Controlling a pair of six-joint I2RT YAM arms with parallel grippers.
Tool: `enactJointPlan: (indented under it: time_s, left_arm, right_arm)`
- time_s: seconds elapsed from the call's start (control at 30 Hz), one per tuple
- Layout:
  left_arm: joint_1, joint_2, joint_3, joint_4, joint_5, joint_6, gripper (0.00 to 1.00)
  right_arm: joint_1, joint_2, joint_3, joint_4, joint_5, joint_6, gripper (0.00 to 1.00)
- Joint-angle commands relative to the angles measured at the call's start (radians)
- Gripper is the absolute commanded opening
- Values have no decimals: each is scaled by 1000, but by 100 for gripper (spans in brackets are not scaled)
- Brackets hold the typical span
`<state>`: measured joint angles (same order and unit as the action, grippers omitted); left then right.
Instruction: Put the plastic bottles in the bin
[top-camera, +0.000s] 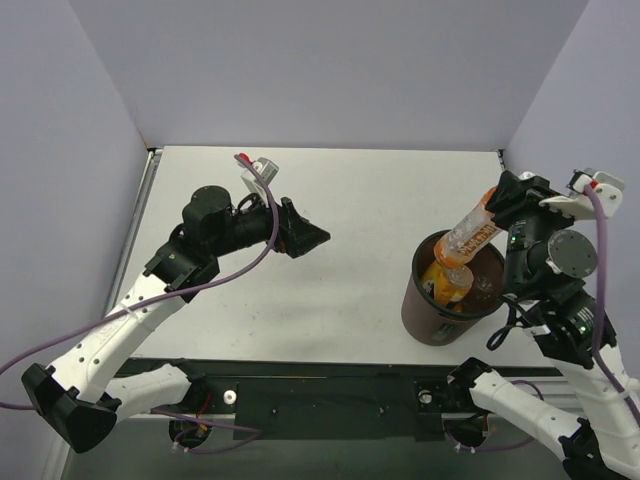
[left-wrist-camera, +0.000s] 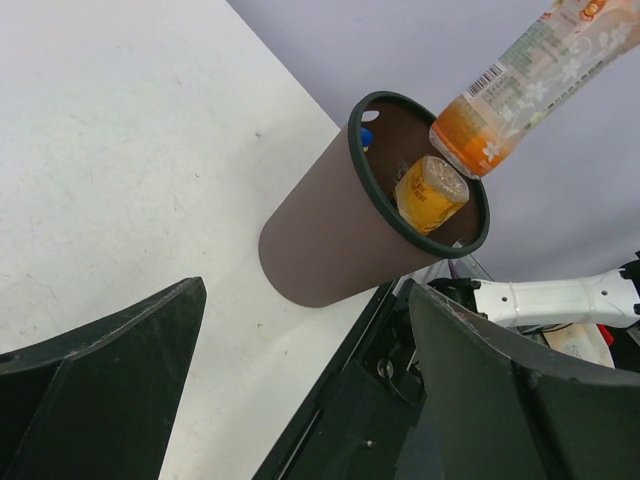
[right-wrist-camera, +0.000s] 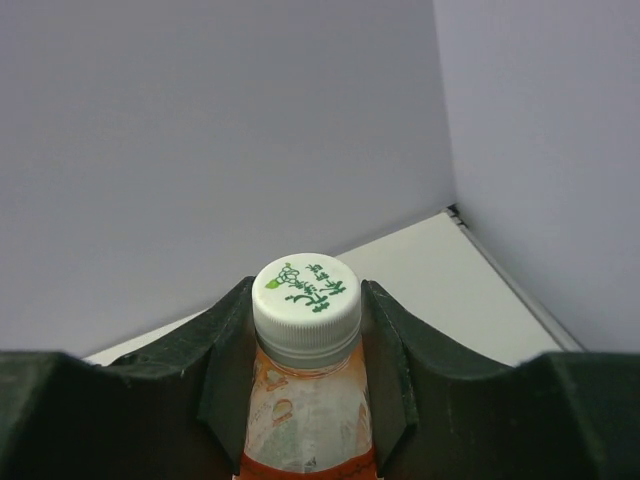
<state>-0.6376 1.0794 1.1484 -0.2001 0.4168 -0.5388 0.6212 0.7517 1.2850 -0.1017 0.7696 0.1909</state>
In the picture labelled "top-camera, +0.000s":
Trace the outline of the clear orange drink bottle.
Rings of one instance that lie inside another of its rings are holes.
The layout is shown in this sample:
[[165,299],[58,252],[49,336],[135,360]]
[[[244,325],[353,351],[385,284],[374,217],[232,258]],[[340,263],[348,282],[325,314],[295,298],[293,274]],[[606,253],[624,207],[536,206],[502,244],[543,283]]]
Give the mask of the clear orange drink bottle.
[[455,269],[468,264],[499,233],[493,222],[494,214],[487,210],[496,189],[496,186],[490,188],[478,204],[437,241],[434,255],[442,267]]

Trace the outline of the orange bottle dark blue label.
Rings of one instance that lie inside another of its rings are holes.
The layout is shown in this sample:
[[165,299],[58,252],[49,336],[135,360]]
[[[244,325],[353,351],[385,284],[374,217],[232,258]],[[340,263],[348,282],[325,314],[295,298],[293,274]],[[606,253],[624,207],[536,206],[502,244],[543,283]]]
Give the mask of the orange bottle dark blue label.
[[434,282],[434,301],[446,306],[461,301],[470,291],[474,275],[466,265],[457,268],[442,267]]

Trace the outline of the yellow juice bottle blue cap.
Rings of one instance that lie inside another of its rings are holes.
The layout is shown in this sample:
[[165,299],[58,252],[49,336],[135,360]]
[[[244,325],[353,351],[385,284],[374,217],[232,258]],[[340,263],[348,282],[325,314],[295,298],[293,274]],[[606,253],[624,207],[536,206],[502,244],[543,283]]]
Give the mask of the yellow juice bottle blue cap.
[[436,260],[424,272],[420,282],[425,292],[434,299],[443,294],[449,285],[444,268]]

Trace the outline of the clear plastic bottle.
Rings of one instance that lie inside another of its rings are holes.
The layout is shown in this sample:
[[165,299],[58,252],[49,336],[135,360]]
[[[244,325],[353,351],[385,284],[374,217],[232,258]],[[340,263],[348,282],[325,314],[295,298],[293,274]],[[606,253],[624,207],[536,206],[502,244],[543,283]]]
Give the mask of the clear plastic bottle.
[[471,313],[489,310],[498,301],[499,290],[496,280],[486,275],[477,275],[463,299],[465,310]]

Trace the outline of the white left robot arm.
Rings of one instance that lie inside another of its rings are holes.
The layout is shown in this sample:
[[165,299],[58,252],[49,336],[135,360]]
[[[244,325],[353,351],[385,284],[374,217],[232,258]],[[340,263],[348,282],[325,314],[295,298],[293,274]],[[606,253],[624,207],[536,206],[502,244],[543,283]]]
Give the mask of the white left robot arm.
[[196,296],[197,287],[219,274],[220,257],[264,242],[297,258],[329,239],[287,197],[270,204],[252,193],[234,206],[220,186],[196,190],[181,224],[112,310],[111,321],[92,328],[49,365],[34,363],[22,374],[32,406],[76,453],[96,447],[118,422],[157,406],[197,410],[206,388],[179,365],[127,380],[115,375],[158,326]]

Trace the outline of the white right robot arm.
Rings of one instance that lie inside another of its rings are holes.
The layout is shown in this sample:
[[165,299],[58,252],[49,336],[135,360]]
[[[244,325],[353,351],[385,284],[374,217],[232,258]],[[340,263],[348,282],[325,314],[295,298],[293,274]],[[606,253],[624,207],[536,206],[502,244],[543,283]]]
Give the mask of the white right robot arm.
[[509,328],[531,336],[581,407],[561,410],[477,358],[447,379],[449,402],[493,413],[550,450],[573,479],[639,475],[639,383],[623,365],[605,311],[607,221],[624,185],[576,171],[566,194],[539,176],[504,172],[487,208],[506,231],[503,300]]

